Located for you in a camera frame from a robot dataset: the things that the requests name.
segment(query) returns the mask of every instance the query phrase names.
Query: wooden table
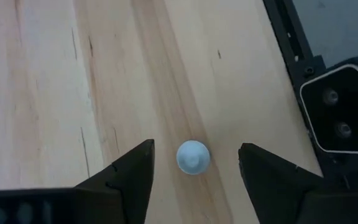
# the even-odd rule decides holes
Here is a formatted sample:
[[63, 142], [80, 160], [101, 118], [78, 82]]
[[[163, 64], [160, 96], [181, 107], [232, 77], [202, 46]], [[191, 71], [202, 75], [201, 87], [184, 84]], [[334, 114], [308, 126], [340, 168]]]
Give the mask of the wooden table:
[[[0, 189], [73, 186], [147, 138], [147, 223], [257, 223], [244, 141], [320, 173], [262, 0], [0, 0]], [[207, 173], [177, 167], [187, 139]]]

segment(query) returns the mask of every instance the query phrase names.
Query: camera lens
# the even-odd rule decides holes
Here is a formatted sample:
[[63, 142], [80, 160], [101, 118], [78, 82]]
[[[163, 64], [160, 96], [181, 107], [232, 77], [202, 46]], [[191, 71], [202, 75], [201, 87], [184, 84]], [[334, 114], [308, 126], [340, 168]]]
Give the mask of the camera lens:
[[323, 93], [323, 101], [329, 106], [335, 105], [338, 102], [338, 99], [338, 93], [331, 88], [325, 90]]
[[335, 125], [335, 132], [340, 138], [349, 138], [352, 136], [352, 129], [345, 122]]

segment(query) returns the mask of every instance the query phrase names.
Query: white ball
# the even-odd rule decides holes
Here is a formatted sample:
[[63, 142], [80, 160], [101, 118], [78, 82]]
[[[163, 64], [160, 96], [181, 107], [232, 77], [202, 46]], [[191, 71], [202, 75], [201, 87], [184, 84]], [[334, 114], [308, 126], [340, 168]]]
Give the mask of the white ball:
[[186, 174], [197, 175], [205, 172], [210, 161], [208, 149], [198, 141], [185, 141], [177, 152], [179, 168]]

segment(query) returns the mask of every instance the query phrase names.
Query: small white ball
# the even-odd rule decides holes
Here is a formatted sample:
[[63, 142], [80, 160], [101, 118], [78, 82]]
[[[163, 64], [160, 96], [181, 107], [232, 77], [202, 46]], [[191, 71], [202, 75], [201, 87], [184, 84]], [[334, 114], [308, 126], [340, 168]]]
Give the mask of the small white ball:
[[197, 175], [205, 172], [210, 161], [208, 149], [199, 141], [185, 141], [177, 152], [179, 168], [186, 174]]

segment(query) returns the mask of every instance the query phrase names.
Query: light wood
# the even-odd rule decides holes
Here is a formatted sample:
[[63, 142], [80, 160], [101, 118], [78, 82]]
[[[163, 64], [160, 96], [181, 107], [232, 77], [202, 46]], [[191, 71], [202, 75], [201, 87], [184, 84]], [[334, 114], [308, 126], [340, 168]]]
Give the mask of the light wood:
[[[75, 185], [147, 138], [147, 223], [257, 223], [245, 141], [320, 174], [261, 0], [0, 0], [0, 189]], [[177, 167], [187, 139], [205, 174]]]

